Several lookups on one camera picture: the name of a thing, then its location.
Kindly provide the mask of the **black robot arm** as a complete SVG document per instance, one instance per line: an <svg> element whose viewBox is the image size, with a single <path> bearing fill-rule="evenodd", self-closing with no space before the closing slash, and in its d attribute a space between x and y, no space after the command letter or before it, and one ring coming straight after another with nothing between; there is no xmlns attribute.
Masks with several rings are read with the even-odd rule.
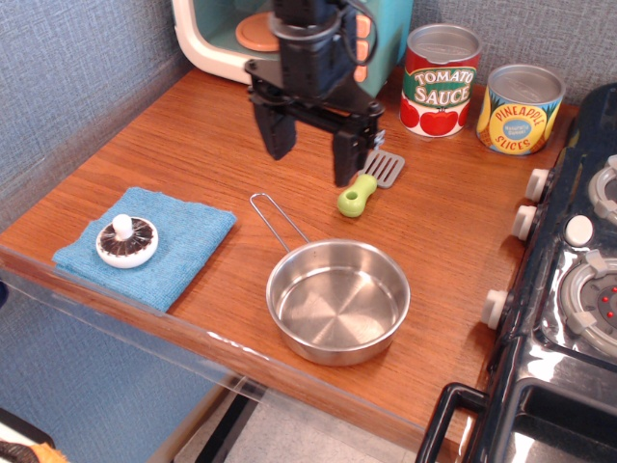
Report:
<svg viewBox="0 0 617 463"><path fill-rule="evenodd" d="M295 146L297 123L333 136L335 185L344 187L362 169L383 137L383 105L363 90L354 74L357 1L276 1L268 25L279 58L252 59L250 100L265 148L276 160Z"/></svg>

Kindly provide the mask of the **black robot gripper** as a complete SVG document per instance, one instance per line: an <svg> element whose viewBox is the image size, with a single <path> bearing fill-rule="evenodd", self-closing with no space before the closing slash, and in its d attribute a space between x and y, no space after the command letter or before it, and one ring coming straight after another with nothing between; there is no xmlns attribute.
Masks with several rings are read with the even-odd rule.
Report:
<svg viewBox="0 0 617 463"><path fill-rule="evenodd" d="M277 61L251 60L250 99L266 150L281 160L297 141L301 121L334 134L335 185L346 187L363 169L371 145L383 141L381 103L356 82L356 16L327 14L318 22L295 25L268 16L279 41Z"/></svg>

